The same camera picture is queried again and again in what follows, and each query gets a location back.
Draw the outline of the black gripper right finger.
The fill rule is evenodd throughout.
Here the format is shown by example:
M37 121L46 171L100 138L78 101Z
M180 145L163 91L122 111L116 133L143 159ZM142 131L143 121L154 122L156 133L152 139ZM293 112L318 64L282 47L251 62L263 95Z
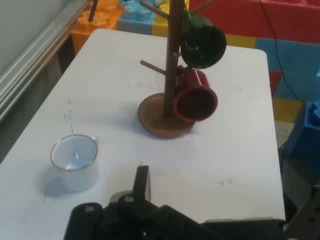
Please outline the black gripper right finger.
M311 189L310 197L283 231L285 240L320 239L320 185Z

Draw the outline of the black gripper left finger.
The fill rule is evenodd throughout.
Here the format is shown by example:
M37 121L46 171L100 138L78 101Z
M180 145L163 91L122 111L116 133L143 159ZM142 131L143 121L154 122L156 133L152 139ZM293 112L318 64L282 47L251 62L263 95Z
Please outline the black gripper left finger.
M215 233L168 205L151 203L147 165L137 168L132 191L107 207L95 202L76 206L66 240L213 240Z

